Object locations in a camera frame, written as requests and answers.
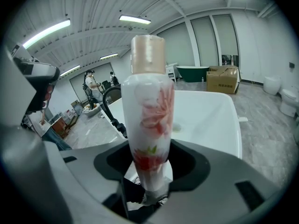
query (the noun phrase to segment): ceiling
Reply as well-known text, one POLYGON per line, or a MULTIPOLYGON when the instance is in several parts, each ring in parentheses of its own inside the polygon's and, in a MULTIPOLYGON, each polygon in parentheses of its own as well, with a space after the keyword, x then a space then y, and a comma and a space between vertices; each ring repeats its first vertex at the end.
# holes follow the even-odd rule
POLYGON ((239 7, 261 11, 270 0, 28 0, 17 14, 8 37, 24 43, 38 32, 65 19, 71 25, 28 48, 43 63, 66 71, 100 57, 130 49, 135 35, 150 34, 161 26, 207 9, 239 7), (120 21, 121 14, 152 21, 145 25, 120 21))

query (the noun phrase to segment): beige cap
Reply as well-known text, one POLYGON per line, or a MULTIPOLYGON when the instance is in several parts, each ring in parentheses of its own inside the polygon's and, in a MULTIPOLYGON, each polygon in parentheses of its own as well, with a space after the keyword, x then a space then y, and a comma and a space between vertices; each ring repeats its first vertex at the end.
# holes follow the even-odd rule
POLYGON ((165 40, 156 35, 137 35, 131 41, 133 74, 165 74, 165 40))

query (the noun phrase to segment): white bottle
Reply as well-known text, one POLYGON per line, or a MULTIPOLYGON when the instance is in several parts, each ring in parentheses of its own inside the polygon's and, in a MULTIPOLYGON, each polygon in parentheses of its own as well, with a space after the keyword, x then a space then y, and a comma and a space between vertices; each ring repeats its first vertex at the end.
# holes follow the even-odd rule
POLYGON ((131 42, 132 75, 121 85, 130 150, 146 191, 165 186, 163 165, 172 131, 174 84, 165 72, 165 41, 154 35, 131 42))

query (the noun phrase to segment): floor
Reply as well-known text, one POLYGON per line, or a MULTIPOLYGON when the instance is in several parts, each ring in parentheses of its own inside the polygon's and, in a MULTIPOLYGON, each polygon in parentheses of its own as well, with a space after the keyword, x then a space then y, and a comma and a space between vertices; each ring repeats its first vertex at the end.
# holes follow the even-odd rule
MULTIPOLYGON (((206 83, 180 80, 175 89, 206 91, 206 83)), ((298 164, 295 120, 279 111, 281 98, 265 93, 260 85, 241 82, 238 93, 230 97, 237 114, 249 120, 240 124, 243 160, 279 187, 285 186, 298 164)), ((65 141, 72 148, 84 148, 119 139, 106 119, 81 115, 65 141)))

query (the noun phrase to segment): ceiling light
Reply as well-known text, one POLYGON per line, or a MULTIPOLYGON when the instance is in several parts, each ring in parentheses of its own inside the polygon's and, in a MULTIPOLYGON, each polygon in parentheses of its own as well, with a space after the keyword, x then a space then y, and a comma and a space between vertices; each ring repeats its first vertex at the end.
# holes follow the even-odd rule
POLYGON ((144 23, 144 24, 150 24, 151 23, 150 20, 146 20, 146 19, 139 18, 139 17, 127 16, 127 15, 121 15, 120 20, 121 21, 134 21, 134 22, 139 22, 139 23, 144 23))
POLYGON ((80 67, 80 65, 77 65, 76 67, 71 68, 70 70, 67 70, 66 72, 62 73, 60 76, 64 76, 66 73, 69 73, 69 72, 71 72, 72 70, 77 69, 77 68, 79 68, 79 67, 80 67))
POLYGON ((34 37, 32 37, 31 39, 29 39, 28 41, 26 41, 23 44, 23 47, 25 49, 27 49, 28 47, 30 47, 31 45, 33 45, 34 43, 36 43, 37 41, 41 40, 42 38, 44 38, 45 36, 51 34, 52 32, 55 32, 61 28, 65 28, 67 26, 69 26, 71 24, 71 20, 68 19, 66 21, 60 22, 52 27, 49 27, 47 29, 45 29, 44 31, 40 32, 39 34, 35 35, 34 37))
POLYGON ((103 56, 100 58, 100 60, 104 60, 104 59, 107 59, 107 58, 111 58, 111 57, 114 57, 114 56, 117 56, 118 53, 115 53, 115 54, 111 54, 111 55, 108 55, 108 56, 103 56))

